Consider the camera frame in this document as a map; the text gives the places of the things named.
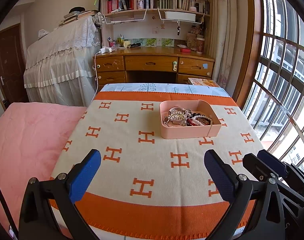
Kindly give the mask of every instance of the pink tray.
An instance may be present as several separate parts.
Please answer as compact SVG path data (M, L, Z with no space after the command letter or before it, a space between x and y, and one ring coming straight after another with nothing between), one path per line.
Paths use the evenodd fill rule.
M174 126L168 127L163 123L164 117L168 116L169 109L178 106L184 109L191 109L192 112L211 116L213 125L205 126ZM214 137L218 134L222 124L217 118L211 106L203 101L164 101L159 105L160 121L161 121L161 136L165 139L182 139L182 138L199 138L199 137Z

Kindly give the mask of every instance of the window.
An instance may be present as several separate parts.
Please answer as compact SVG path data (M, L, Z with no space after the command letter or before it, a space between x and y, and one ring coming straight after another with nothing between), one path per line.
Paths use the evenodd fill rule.
M243 112L263 147L304 171L304 22L287 0L263 0L261 56Z

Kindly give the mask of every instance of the pink bed sheet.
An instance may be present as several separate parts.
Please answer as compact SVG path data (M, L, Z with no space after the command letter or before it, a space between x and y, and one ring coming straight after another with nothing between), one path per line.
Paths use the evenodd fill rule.
M0 189L15 224L31 177L48 180L86 107L13 103L0 118ZM0 222L9 222L0 203Z

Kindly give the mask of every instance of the orange stripe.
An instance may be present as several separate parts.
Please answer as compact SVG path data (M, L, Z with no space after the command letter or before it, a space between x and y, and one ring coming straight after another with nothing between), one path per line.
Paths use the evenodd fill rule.
M54 200L50 203L58 209ZM246 224L253 205L251 201L239 227ZM228 202L184 207L147 206L89 192L76 202L85 221L93 227L124 236L164 240L207 237L228 206Z
M118 92L107 91L100 92L96 95L94 100L122 100L122 101L179 101L179 100L204 100L210 105L220 106L237 106L232 98L209 96L209 95L195 95L182 93L163 93L163 92Z

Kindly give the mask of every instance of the orange h pattern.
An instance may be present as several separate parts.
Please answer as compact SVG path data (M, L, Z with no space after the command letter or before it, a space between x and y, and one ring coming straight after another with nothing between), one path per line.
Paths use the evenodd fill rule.
M174 162L171 162L171 168L174 168L175 166L186 166L186 167L190 167L190 163L187 162L187 163L182 163L182 157L185 157L185 158L189 158L188 154L185 153L185 154L174 154L174 153L171 153L171 158L174 158L174 157L178 157L178 163L174 163Z
M67 144L71 145L72 140L71 141L67 141L67 143L65 143L65 147L63 148L63 150L65 150L66 152L69 150L69 147L66 147Z
M89 129L88 129L88 130L89 130L89 131L92 130L92 133L88 133L88 132L87 132L85 136L94 136L94 137L97 138L97 137L99 136L99 134L98 134L98 133L95 134L94 132L95 132L95 131L98 131L98 132L99 132L99 131L101 130L101 127L95 128L95 127L90 127L90 126L89 126Z
M228 111L227 111L228 114L236 114L236 112L233 112L233 111L234 111L233 108L226 108L226 107L225 107L224 109L225 109L225 110L228 110Z
M253 138L249 138L249 136L251 136L250 135L250 133L245 133L245 134L243 134L243 133L241 133L241 135L242 135L242 137L246 137L246 139L244 139L244 141L245 141L245 143L248 143L248 142L254 142L254 140L253 140Z
M142 103L143 106L146 106L145 108L144 107L141 107L141 110L154 110L154 107L151 107L149 108L149 106L154 106L154 104L144 104Z
M112 102L108 102L108 103L105 103L105 102L101 102L101 105L104 105L104 106L99 106L99 108L107 108L109 109L110 106L107 106L107 105L110 105Z
M142 132L142 131L139 131L139 135L142 135L142 134L145 134L145 139L139 138L139 143L140 142L151 142L151 143L154 144L154 142L155 142L154 139L151 139L151 140L148 139L149 135L154 136L154 132Z
M219 120L225 122L223 118L221 118L221 119L219 119ZM222 124L222 126L227 126L226 123L222 123L222 122L221 122L221 124Z
M116 161L117 163L119 163L120 162L120 157L117 157L117 158L114 158L114 153L115 152L118 152L118 153L122 153L122 148L120 148L120 149L113 149L113 148L110 148L110 147L107 147L107 150L106 150L107 152L108 151L111 151L112 152L112 154L111 154L111 156L110 157L108 157L107 155L104 155L104 157L103 157L103 160L112 160L112 161Z
M235 155L236 157L236 160L232 160L232 164L235 165L236 163L241 163L243 158L242 159L239 159L238 155L242 155L241 151L238 151L238 152L229 152L230 156L232 155Z
M133 185L140 183L141 187L140 187L140 191L135 191L133 188L130 191L130 196L133 195L142 195L142 196L147 196L148 198L151 198L152 196L152 191L148 191L148 192L143 192L144 190L144 185L145 184L149 184L151 187L153 187L154 185L154 179L152 179L151 181L146 181L146 180L138 180L137 178L134 178L133 180Z
M204 142L199 141L199 145L202 145L202 144L212 144L212 145L214 145L213 140L207 141L206 137L203 137L203 139L204 139Z
M81 119L84 119L85 115L87 114L88 112L86 111L83 116L81 117Z
M120 118L120 119L115 118L115 119L114 119L114 122L116 122L116 121L128 122L128 119L123 119L123 117L124 117L124 116L129 117L130 114L116 114L116 116L117 116L117 117L120 116L121 118Z
M208 180L208 185L209 186L211 186L212 184L214 184L214 182L212 181L212 180ZM209 190L208 191L208 196L209 197L211 197L212 195L214 195L214 194L219 194L219 191L218 191L218 189L217 189L217 187L215 187L215 191L211 191L211 190Z

